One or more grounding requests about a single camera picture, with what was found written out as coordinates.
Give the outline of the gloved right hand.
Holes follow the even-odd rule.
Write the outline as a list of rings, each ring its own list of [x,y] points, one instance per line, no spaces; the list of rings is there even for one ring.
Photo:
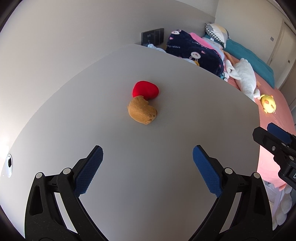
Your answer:
[[[273,230],[283,225],[287,219],[287,214],[292,208],[291,192],[292,187],[287,184],[276,197],[273,212]]]

